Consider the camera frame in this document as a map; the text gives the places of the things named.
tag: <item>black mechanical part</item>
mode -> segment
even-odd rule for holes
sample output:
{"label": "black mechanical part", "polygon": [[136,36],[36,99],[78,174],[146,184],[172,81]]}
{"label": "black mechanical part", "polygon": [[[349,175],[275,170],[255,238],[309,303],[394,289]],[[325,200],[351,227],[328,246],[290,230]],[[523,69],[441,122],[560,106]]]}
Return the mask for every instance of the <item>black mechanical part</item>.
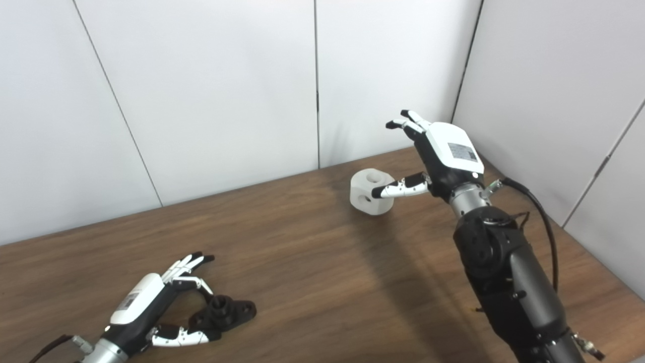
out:
{"label": "black mechanical part", "polygon": [[555,244],[555,236],[553,235],[553,229],[551,228],[551,222],[549,221],[549,216],[546,215],[546,211],[544,211],[544,208],[542,207],[542,204],[540,204],[540,201],[537,200],[537,198],[533,195],[533,193],[531,193],[531,191],[527,187],[523,186],[521,183],[511,178],[503,179],[502,184],[508,185],[509,187],[524,194],[527,198],[531,200],[531,202],[533,202],[538,213],[540,213],[540,217],[542,217],[542,221],[544,222],[544,227],[546,228],[546,235],[549,237],[549,244],[551,245],[551,266],[553,269],[553,277],[551,278],[551,281],[553,284],[553,289],[555,290],[555,292],[557,292],[558,279],[560,276],[559,267],[558,267],[558,249]]}
{"label": "black mechanical part", "polygon": [[252,301],[216,295],[203,310],[191,316],[188,334],[197,330],[223,333],[250,321],[256,314],[257,309]]}
{"label": "black mechanical part", "polygon": [[159,338],[175,340],[179,336],[179,326],[170,324],[159,324],[157,326],[157,335]]}
{"label": "black mechanical part", "polygon": [[475,177],[470,171],[445,166],[427,137],[418,137],[413,140],[414,146],[417,148],[417,152],[428,170],[428,175],[432,182],[429,188],[432,196],[439,197],[448,203],[452,191],[460,185],[473,183],[482,188],[484,187],[484,176],[482,174],[474,173],[477,175]]}
{"label": "black mechanical part", "polygon": [[426,181],[426,173],[418,172],[417,174],[406,176],[404,180],[405,187],[412,188],[415,185],[423,184]]}
{"label": "black mechanical part", "polygon": [[583,363],[564,307],[513,218],[496,207],[466,213],[453,235],[494,332],[520,363]]}

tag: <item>black robotic arm segment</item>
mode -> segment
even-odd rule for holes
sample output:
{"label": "black robotic arm segment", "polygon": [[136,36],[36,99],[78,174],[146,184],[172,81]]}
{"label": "black robotic arm segment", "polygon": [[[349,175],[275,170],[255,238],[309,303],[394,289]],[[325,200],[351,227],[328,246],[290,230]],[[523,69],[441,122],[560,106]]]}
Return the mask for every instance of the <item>black robotic arm segment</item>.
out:
{"label": "black robotic arm segment", "polygon": [[556,354],[547,360],[584,362],[564,307],[512,216],[496,207],[474,209],[459,220],[453,238],[491,327],[519,362],[545,362]]}
{"label": "black robotic arm segment", "polygon": [[428,188],[455,212],[459,221],[453,239],[466,276],[494,332],[517,360],[584,363],[576,344],[597,358],[604,357],[569,329],[562,302],[517,225],[517,216],[491,206],[489,197],[503,182],[483,188],[484,166],[466,133],[455,125],[429,123],[412,111],[401,114],[409,121],[391,121],[388,128],[400,125],[405,130],[413,123],[423,130],[415,129],[410,138],[428,170]]}

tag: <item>white wall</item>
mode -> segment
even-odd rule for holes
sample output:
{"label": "white wall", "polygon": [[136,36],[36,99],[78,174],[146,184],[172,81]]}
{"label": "white wall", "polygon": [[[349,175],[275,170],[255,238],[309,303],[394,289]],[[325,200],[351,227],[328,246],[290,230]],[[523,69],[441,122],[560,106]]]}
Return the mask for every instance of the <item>white wall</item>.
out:
{"label": "white wall", "polygon": [[0,2],[0,244],[160,206],[71,1]]}
{"label": "white wall", "polygon": [[450,121],[480,1],[318,0],[321,167],[412,145],[412,109]]}
{"label": "white wall", "polygon": [[77,3],[164,205],[317,168],[313,1]]}
{"label": "white wall", "polygon": [[454,123],[563,224],[645,96],[645,3],[485,1]]}
{"label": "white wall", "polygon": [[566,230],[645,299],[645,112],[625,134],[611,159],[573,213]]}
{"label": "white wall", "polygon": [[76,3],[0,4],[0,244],[407,147],[384,124],[450,120],[480,4]]}

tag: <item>robotic finger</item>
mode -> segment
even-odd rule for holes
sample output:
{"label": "robotic finger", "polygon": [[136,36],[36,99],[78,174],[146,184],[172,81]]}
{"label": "robotic finger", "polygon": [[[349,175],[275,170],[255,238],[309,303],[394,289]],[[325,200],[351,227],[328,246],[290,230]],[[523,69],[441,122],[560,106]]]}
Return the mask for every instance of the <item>robotic finger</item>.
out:
{"label": "robotic finger", "polygon": [[424,194],[430,191],[430,185],[430,177],[425,172],[419,172],[397,182],[372,189],[372,198],[397,198]]}

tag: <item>silver connector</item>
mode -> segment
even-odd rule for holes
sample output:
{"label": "silver connector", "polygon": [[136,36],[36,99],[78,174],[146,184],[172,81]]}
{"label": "silver connector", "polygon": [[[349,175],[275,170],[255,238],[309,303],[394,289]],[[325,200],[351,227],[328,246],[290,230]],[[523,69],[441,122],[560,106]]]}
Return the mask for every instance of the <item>silver connector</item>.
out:
{"label": "silver connector", "polygon": [[76,346],[83,352],[85,355],[90,354],[91,352],[94,351],[94,346],[91,345],[90,342],[87,340],[83,339],[79,335],[74,335],[72,337],[72,343],[76,344]]}
{"label": "silver connector", "polygon": [[585,338],[582,338],[578,333],[573,333],[571,334],[571,337],[575,341],[576,344],[580,347],[580,350],[593,355],[597,360],[603,360],[605,355],[599,351],[592,342],[589,340],[586,340]]}
{"label": "silver connector", "polygon": [[474,183],[462,185],[452,192],[448,203],[457,219],[473,209],[490,205],[487,199],[481,197],[481,193],[482,189]]}
{"label": "silver connector", "polygon": [[495,194],[499,189],[502,189],[504,184],[500,179],[493,181],[484,191],[482,191],[482,198],[489,200],[490,196]]}

